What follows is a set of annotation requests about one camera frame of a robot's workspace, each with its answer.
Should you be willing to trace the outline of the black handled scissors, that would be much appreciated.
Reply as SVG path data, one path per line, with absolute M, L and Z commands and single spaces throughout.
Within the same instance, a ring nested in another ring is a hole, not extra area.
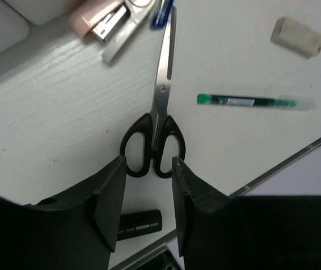
M 127 168 L 127 174 L 134 178 L 147 175 L 151 164 L 153 164 L 154 173 L 158 177 L 167 179 L 172 176 L 171 170 L 167 172 L 161 170 L 164 148 L 169 136 L 174 136 L 177 140 L 179 146 L 177 157 L 185 159 L 186 144 L 184 136 L 174 118 L 167 113 L 175 49 L 176 15 L 176 7 L 171 6 L 160 49 L 151 110 L 130 126 L 121 142 L 120 154 L 125 156 L 129 139 L 135 133 L 141 133 L 144 137 L 141 169 L 132 170 Z

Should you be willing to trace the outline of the green gel pen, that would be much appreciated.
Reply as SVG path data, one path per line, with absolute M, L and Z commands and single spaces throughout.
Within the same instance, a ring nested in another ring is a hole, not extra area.
M 310 111 L 316 108 L 316 101 L 311 97 L 285 95 L 281 95 L 278 98 L 271 98 L 255 96 L 227 96 L 200 93 L 197 95 L 197 104 L 275 108 L 295 111 Z

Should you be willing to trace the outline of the blue ballpoint pen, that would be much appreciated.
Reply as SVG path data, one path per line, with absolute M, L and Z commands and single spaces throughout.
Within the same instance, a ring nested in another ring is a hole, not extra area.
M 174 0 L 158 0 L 156 1 L 153 18 L 150 27 L 152 29 L 161 29 L 165 27 L 170 13 L 172 11 Z

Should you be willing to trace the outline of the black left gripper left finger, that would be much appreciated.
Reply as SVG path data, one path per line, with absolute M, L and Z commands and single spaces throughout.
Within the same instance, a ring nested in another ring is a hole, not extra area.
M 24 269 L 107 269 L 115 251 L 126 184 L 126 158 L 35 205 L 29 222 Z

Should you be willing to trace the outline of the green cap black highlighter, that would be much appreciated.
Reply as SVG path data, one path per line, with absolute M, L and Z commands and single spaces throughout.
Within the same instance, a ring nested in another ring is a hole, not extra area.
M 122 214 L 119 222 L 117 241 L 159 232 L 162 228 L 162 214 L 158 209 Z

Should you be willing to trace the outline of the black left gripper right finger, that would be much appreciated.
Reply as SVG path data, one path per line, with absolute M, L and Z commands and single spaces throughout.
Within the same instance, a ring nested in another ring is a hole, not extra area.
M 186 269 L 245 269 L 245 231 L 236 201 L 172 160 L 179 254 Z

